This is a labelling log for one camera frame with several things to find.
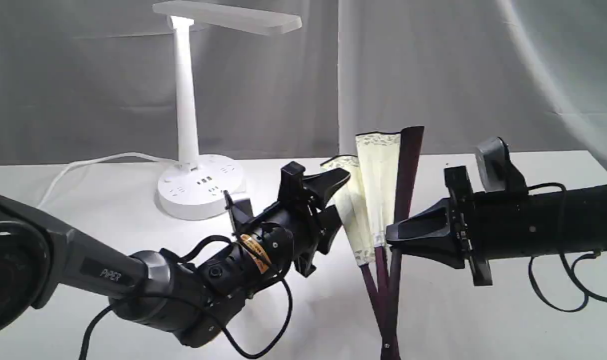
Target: screw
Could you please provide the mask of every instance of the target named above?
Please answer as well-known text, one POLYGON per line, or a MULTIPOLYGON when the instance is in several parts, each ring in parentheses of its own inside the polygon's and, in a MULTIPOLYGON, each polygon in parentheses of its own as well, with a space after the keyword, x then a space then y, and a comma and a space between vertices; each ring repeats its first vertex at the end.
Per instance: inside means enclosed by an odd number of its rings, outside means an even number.
POLYGON ((219 278, 222 275, 222 269, 219 266, 213 266, 208 270, 210 278, 219 278))

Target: lamp base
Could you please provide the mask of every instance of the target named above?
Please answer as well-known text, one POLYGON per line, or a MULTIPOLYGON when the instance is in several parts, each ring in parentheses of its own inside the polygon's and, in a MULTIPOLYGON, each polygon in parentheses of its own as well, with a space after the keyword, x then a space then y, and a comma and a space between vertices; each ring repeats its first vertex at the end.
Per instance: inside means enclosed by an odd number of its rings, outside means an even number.
POLYGON ((203 220, 226 211, 224 191, 246 191, 244 169, 223 155, 199 155, 198 168, 169 167, 157 182, 161 207, 178 219, 203 220))

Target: table surface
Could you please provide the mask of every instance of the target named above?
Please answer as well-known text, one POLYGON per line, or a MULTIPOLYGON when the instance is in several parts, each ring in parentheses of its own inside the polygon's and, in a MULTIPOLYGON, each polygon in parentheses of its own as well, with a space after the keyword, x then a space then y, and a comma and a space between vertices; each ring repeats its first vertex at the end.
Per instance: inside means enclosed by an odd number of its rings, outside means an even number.
MULTIPOLYGON (((587 152, 513 153, 528 184, 562 182, 569 189, 607 183, 607 172, 587 152)), ((256 213, 277 195, 279 169, 289 159, 242 161, 256 213)), ((308 174, 322 159, 296 160, 308 174)), ((447 196, 443 168, 468 166, 476 191, 482 187, 475 156, 423 155, 411 213, 447 196)), ((55 188, 45 205, 72 226, 129 254, 168 248, 187 253, 203 237, 228 235, 228 216, 184 221, 167 216, 155 203, 155 184, 163 164, 94 164, 74 170, 55 188)), ((61 167, 0 166, 0 194, 29 205, 38 202, 61 167)), ((196 262, 217 251, 208 246, 196 262)), ((368 296, 343 231, 329 255, 317 255, 317 271, 306 279, 291 271, 294 297, 290 327, 265 359, 374 360, 381 338, 368 296)), ((607 304, 590 301, 587 309, 565 314, 541 303, 530 288, 527 259, 491 263, 492 287, 473 287, 468 269, 405 257, 399 304, 399 346, 409 359, 607 359, 607 304)), ((566 278, 558 257, 537 259, 542 291, 561 307, 574 307, 582 295, 566 278)), ((580 278, 607 296, 607 253, 580 266, 580 278)), ((0 359, 74 359, 82 335, 107 299, 61 285, 41 310, 29 309, 0 332, 0 359)), ((229 328, 242 348, 261 350, 278 332, 287 301, 274 285, 247 301, 229 328)), ((95 329, 89 360, 193 360, 241 358, 221 335, 199 349, 180 345, 169 334, 107 316, 95 329)))

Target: desk lamp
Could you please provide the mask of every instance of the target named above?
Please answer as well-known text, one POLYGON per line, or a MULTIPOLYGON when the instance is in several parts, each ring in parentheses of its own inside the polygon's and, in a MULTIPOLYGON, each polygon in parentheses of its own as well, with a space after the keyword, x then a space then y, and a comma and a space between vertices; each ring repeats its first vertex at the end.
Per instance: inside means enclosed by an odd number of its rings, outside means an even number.
POLYGON ((160 2, 152 5, 152 10, 169 16, 173 29, 180 162, 159 178, 159 203, 173 217, 207 219, 225 212, 224 191, 244 192, 246 182, 244 170, 236 160, 199 153, 190 26, 196 21, 258 35, 278 35, 301 28, 302 21, 293 14, 184 0, 160 2))

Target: yellow label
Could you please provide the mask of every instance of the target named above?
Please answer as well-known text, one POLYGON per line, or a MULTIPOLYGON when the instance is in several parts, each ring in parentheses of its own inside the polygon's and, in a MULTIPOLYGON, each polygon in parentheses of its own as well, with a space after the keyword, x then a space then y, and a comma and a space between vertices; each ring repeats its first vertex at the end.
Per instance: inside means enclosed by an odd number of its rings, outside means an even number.
MULTIPOLYGON (((265 260, 267 260, 267 262, 269 262, 269 264, 272 264, 272 262, 270 261, 270 258, 268 257, 268 254, 263 249, 263 247, 260 245, 260 243, 258 243, 257 240, 255 240, 254 237, 243 234, 243 235, 241 235, 241 241, 244 244, 246 244, 246 246, 248 246, 248 248, 251 248, 252 251, 261 255, 265 260)), ((265 264, 261 259, 258 259, 257 257, 255 257, 255 255, 249 253, 248 250, 246 250, 245 248, 243 250, 246 251, 246 253, 248 253, 248 255, 250 255, 250 257, 254 260, 255 264, 257 264, 257 268, 259 269, 260 273, 263 274, 266 271, 268 271, 269 267, 267 264, 265 264)))

